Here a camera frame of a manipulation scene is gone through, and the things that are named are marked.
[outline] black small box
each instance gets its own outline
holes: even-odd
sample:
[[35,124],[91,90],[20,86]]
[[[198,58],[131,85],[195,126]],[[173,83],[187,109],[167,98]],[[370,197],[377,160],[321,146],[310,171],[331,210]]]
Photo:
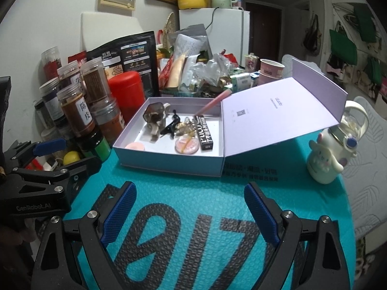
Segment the black small box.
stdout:
[[194,121],[201,149],[212,150],[214,147],[214,142],[212,141],[211,133],[208,130],[204,116],[194,116]]

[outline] box lid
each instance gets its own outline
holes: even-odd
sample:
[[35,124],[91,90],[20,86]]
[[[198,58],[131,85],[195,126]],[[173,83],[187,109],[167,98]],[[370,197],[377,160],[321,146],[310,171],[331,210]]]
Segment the box lid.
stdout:
[[294,59],[293,77],[235,93],[222,101],[224,156],[337,125],[346,98],[342,88]]

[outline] pink pen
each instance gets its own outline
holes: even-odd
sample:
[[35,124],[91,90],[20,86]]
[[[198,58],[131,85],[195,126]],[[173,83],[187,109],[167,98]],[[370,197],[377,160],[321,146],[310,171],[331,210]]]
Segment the pink pen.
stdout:
[[222,92],[218,97],[212,99],[209,103],[207,103],[202,109],[200,109],[198,112],[194,114],[194,116],[202,116],[204,112],[211,109],[213,106],[220,103],[223,99],[226,99],[228,96],[230,96],[233,93],[231,89],[226,89],[224,92]]

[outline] white mini fridge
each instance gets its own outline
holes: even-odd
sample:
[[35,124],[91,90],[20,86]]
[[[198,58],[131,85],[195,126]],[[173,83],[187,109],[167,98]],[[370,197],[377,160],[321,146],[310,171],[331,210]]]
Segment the white mini fridge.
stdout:
[[210,25],[214,14],[214,20],[207,28],[208,40],[212,53],[233,53],[238,64],[245,66],[245,55],[248,54],[250,40],[250,12],[239,9],[182,9],[179,10],[180,29],[190,25]]

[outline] turquoise tablecloth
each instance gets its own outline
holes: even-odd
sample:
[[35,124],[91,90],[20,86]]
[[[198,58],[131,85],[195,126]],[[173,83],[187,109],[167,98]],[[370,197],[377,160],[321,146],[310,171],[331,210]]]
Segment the turquoise tablecloth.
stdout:
[[[194,177],[122,167],[114,152],[90,177],[66,219],[82,217],[125,181],[137,186],[137,200],[108,251],[125,282],[138,289],[250,289],[267,247],[243,199],[256,181],[265,195],[299,217],[327,214],[339,221],[340,240],[353,283],[355,236],[341,178],[323,186],[305,166],[312,133],[230,157],[222,178]],[[79,261],[90,289],[97,289],[85,254]],[[289,289],[292,272],[284,289]]]

